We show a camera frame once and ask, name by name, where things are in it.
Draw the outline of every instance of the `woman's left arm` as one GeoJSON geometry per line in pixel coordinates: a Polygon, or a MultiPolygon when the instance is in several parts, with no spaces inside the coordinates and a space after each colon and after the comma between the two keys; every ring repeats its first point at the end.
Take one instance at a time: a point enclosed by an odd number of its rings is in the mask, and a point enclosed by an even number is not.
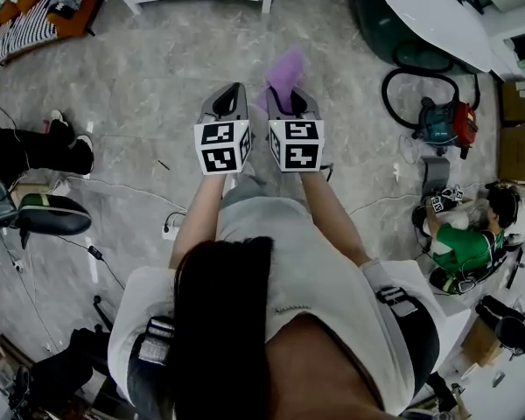
{"type": "Polygon", "coordinates": [[[170,269],[175,270],[185,254],[201,242],[215,240],[225,174],[205,176],[194,195],[185,220],[173,243],[170,269]]]}

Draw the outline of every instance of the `white cube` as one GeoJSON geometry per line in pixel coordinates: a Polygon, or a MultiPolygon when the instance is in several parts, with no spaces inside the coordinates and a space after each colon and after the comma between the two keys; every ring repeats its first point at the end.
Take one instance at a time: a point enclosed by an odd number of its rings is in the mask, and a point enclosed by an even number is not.
{"type": "Polygon", "coordinates": [[[249,120],[195,124],[194,144],[205,175],[240,172],[251,152],[249,120]]]}
{"type": "Polygon", "coordinates": [[[318,171],[323,157],[323,120],[269,120],[269,147],[283,172],[318,171]]]}

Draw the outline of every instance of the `white tape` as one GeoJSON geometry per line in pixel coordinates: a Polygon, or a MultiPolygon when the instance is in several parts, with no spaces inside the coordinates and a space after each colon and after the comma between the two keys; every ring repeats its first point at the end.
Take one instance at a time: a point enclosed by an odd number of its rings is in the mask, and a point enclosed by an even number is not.
{"type": "MultiPolygon", "coordinates": [[[[91,238],[86,236],[86,247],[89,249],[93,243],[91,238]]],[[[91,274],[91,279],[95,284],[99,283],[99,276],[97,275],[97,261],[91,254],[87,254],[87,259],[89,260],[89,273],[91,274]]]]}

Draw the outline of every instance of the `shoe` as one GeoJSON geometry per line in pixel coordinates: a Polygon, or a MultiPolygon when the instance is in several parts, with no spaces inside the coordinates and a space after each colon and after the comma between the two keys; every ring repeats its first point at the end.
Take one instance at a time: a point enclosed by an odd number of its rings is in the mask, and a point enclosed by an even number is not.
{"type": "Polygon", "coordinates": [[[54,122],[54,121],[61,122],[61,123],[64,124],[67,128],[70,127],[70,125],[68,124],[68,122],[65,122],[65,121],[64,121],[64,116],[62,115],[62,112],[60,112],[60,111],[57,110],[57,109],[53,109],[52,112],[51,112],[51,123],[54,122]]]}
{"type": "Polygon", "coordinates": [[[78,142],[83,142],[84,144],[87,145],[87,147],[89,148],[89,151],[91,152],[91,156],[92,156],[92,162],[91,162],[91,168],[89,170],[89,172],[87,174],[89,174],[90,172],[92,172],[94,170],[94,144],[92,143],[91,141],[91,138],[89,138],[89,136],[85,136],[85,135],[82,135],[82,136],[77,136],[76,137],[76,144],[78,144],[78,142]]]}

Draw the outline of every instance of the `orange sofa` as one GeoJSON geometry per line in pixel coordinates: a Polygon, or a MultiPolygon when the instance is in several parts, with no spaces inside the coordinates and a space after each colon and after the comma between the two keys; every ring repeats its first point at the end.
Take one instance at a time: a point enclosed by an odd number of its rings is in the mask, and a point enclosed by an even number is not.
{"type": "Polygon", "coordinates": [[[81,0],[69,19],[47,13],[51,0],[9,0],[0,13],[0,65],[56,40],[93,35],[89,25],[103,0],[81,0]]]}

